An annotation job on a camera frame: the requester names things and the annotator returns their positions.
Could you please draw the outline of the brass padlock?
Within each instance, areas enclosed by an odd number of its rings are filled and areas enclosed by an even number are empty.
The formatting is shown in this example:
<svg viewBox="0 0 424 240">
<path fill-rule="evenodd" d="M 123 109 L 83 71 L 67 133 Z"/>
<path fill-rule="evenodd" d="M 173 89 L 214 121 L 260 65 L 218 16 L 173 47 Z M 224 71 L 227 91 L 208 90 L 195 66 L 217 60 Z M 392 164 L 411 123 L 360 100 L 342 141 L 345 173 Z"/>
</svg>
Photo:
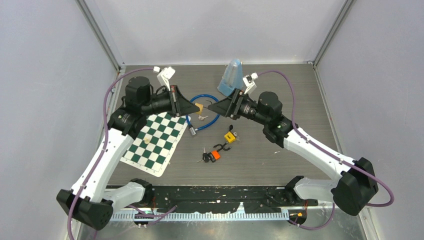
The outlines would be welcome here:
<svg viewBox="0 0 424 240">
<path fill-rule="evenodd" d="M 201 115 L 204 109 L 204 105 L 198 102 L 195 102 L 194 104 L 198 107 L 196 114 Z"/>
</svg>

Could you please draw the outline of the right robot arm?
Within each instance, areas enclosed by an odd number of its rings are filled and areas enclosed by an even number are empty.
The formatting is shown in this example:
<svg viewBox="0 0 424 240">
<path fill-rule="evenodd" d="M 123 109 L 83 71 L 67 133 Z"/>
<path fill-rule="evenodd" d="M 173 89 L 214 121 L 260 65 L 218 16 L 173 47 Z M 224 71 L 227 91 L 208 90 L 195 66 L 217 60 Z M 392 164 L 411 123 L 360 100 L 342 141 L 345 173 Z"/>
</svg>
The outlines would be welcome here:
<svg viewBox="0 0 424 240">
<path fill-rule="evenodd" d="M 345 213 L 356 216 L 378 192 L 372 163 L 337 153 L 307 134 L 282 114 L 283 104 L 276 93 L 264 91 L 257 101 L 240 89 L 207 108 L 233 120 L 240 117 L 263 126 L 266 139 L 296 153 L 324 172 L 329 179 L 294 177 L 284 188 L 291 205 L 303 200 L 320 200 L 336 204 Z"/>
</svg>

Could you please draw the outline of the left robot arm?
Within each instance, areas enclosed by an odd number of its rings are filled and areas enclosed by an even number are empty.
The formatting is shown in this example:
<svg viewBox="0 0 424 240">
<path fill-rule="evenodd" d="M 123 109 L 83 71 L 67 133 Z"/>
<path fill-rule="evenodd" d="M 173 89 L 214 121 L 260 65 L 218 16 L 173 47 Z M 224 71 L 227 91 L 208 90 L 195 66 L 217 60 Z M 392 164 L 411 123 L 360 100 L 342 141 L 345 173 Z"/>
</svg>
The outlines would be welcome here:
<svg viewBox="0 0 424 240">
<path fill-rule="evenodd" d="M 106 192 L 112 173 L 146 126 L 149 116 L 168 113 L 180 117 L 200 110 L 182 95 L 177 85 L 162 86 L 155 92 L 150 80 L 144 76 L 129 80 L 122 101 L 109 117 L 103 140 L 81 177 L 69 190 L 61 189 L 56 196 L 67 214 L 70 234 L 72 220 L 99 231 L 109 223 L 113 213 L 125 207 L 135 203 L 148 207 L 154 199 L 150 183 L 134 178 L 126 185 Z"/>
</svg>

